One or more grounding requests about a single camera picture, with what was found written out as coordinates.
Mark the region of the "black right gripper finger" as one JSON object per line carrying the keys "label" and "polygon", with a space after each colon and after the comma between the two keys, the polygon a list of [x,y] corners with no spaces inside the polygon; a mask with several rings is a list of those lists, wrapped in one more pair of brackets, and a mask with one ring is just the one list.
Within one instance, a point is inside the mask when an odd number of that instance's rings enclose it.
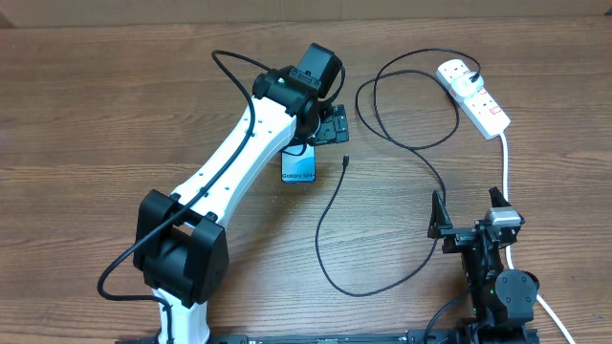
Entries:
{"label": "black right gripper finger", "polygon": [[489,189],[492,207],[510,207],[511,204],[503,196],[502,192],[496,187]]}
{"label": "black right gripper finger", "polygon": [[451,219],[448,215],[443,198],[437,190],[431,196],[431,215],[427,230],[430,239],[441,239],[449,236],[453,230]]}

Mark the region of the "blue Galaxy smartphone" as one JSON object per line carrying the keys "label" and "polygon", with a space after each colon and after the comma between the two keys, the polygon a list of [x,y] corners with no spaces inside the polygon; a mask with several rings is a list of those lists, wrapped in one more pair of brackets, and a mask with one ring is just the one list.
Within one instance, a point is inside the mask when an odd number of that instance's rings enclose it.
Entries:
{"label": "blue Galaxy smartphone", "polygon": [[315,148],[308,144],[289,146],[281,153],[281,181],[313,183],[316,180]]}

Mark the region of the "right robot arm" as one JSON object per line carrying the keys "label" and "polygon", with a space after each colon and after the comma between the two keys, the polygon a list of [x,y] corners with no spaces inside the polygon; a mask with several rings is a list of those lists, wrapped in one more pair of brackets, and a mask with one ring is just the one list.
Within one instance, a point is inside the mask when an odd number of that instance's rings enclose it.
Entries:
{"label": "right robot arm", "polygon": [[432,210],[427,237],[441,239],[445,254],[459,253],[468,289],[440,309],[427,324],[431,327],[448,309],[465,298],[472,302],[473,318],[465,318],[446,331],[440,343],[537,343],[537,331],[526,325],[534,320],[538,279],[529,271],[506,269],[500,250],[514,244],[525,220],[505,200],[498,188],[489,190],[492,207],[471,227],[452,225],[440,194],[432,193]]}

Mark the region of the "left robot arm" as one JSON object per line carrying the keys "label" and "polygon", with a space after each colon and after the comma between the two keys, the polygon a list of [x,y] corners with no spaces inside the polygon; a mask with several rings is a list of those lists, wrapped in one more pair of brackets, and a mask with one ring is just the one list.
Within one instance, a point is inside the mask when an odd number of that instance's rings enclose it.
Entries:
{"label": "left robot arm", "polygon": [[330,90],[344,78],[341,60],[316,43],[296,66],[265,67],[240,121],[209,160],[171,194],[151,190],[142,200],[133,264],[159,304],[153,342],[208,342],[207,302],[229,267],[233,211],[275,154],[347,141],[345,112]]}

